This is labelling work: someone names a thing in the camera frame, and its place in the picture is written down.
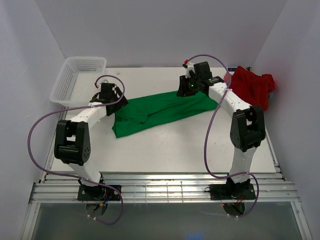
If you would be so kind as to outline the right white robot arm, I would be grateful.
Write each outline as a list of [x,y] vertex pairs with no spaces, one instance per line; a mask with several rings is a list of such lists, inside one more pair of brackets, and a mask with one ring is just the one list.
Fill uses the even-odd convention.
[[212,184],[209,193],[214,199],[237,199],[246,193],[255,197],[250,183],[253,156],[266,137],[264,111],[237,96],[220,77],[212,75],[208,62],[183,64],[186,73],[179,78],[178,97],[191,97],[201,92],[218,103],[231,117],[230,140],[234,146],[231,169],[224,184]]

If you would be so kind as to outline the green t shirt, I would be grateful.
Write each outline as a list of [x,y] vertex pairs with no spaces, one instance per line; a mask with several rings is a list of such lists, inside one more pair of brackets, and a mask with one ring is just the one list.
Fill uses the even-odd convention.
[[215,110],[217,106],[216,101],[202,92],[188,97],[179,97],[176,91],[171,91],[132,98],[115,113],[112,130],[116,138],[122,138]]

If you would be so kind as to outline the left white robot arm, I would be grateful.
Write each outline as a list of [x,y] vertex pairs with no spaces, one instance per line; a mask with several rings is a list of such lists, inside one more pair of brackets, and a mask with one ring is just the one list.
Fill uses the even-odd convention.
[[89,160],[91,155],[90,129],[104,117],[108,117],[129,102],[122,96],[116,84],[103,82],[99,92],[89,102],[88,108],[69,120],[56,125],[54,156],[68,165],[80,177],[80,184],[88,193],[100,200],[106,195],[101,173]]

